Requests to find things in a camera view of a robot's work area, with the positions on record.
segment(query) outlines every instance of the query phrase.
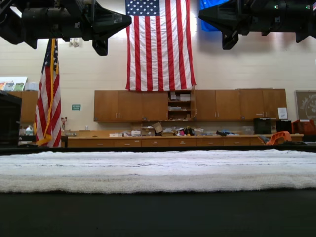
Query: countertop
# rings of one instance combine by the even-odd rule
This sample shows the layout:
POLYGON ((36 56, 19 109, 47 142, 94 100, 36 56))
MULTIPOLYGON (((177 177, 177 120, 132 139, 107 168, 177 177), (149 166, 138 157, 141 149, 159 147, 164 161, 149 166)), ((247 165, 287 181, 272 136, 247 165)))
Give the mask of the countertop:
MULTIPOLYGON (((100 140, 100 139, 192 139, 192 138, 257 138, 259 135, 228 135, 222 137, 219 135, 214 136, 157 136, 157 137, 69 137, 68 140, 100 140)), ((291 134, 291 137, 303 137, 303 134, 291 134)))

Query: blue flag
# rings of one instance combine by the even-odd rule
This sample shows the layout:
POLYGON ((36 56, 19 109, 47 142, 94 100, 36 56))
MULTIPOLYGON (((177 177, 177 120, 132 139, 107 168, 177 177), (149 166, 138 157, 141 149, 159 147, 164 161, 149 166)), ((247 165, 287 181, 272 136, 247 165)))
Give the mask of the blue flag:
MULTIPOLYGON (((222 3, 225 3, 229 0, 200 0, 200 7, 201 10, 216 6, 222 3)), ((206 23, 205 21, 202 21, 202 30, 204 31, 219 31, 217 28, 212 26, 211 24, 206 23)))

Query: wooden counter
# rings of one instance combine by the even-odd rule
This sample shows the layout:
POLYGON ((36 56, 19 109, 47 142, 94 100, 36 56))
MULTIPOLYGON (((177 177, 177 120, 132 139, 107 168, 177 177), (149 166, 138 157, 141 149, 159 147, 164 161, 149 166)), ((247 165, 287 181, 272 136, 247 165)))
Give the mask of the wooden counter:
MULTIPOLYGON (((259 135, 181 136, 181 137, 69 137, 68 147, 209 147, 260 146, 259 135)), ((291 135, 292 141, 303 140, 302 134, 291 135)))

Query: upper cabinet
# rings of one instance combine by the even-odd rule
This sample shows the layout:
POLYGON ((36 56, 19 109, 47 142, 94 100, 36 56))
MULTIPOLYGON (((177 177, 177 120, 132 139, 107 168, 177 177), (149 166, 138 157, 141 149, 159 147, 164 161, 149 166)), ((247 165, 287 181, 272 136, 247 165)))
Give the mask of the upper cabinet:
POLYGON ((241 116, 244 120, 254 120, 265 116, 263 91, 260 89, 239 90, 241 116))
POLYGON ((237 121, 240 120, 240 102, 238 90, 216 91, 217 120, 237 121))
POLYGON ((168 92, 142 93, 142 120, 168 120, 168 92))
POLYGON ((286 107, 284 89, 95 91, 94 121, 251 121, 262 117, 278 119, 279 107, 286 107))
POLYGON ((119 121, 142 121, 142 93, 118 92, 118 118, 119 121))
POLYGON ((263 90, 263 101, 265 116, 271 119, 279 119, 278 108, 287 107, 284 89, 263 90))
POLYGON ((12 91, 9 94, 22 98, 21 123, 35 122, 35 109, 38 102, 37 91, 12 91))
POLYGON ((196 90, 196 121, 215 121, 216 111, 216 91, 196 90))
POLYGON ((94 121, 117 121, 119 118, 119 92, 96 90, 94 92, 94 121))

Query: hanging american flag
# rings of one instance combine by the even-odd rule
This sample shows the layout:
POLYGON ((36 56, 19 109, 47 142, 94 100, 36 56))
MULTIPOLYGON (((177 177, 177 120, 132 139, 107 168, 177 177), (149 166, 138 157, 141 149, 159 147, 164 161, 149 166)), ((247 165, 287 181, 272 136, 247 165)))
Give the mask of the hanging american flag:
POLYGON ((127 90, 169 91, 194 86, 190 0, 125 0, 127 90))
POLYGON ((35 133, 39 146, 61 146, 61 99, 58 42, 50 39, 41 71, 36 105, 35 133))

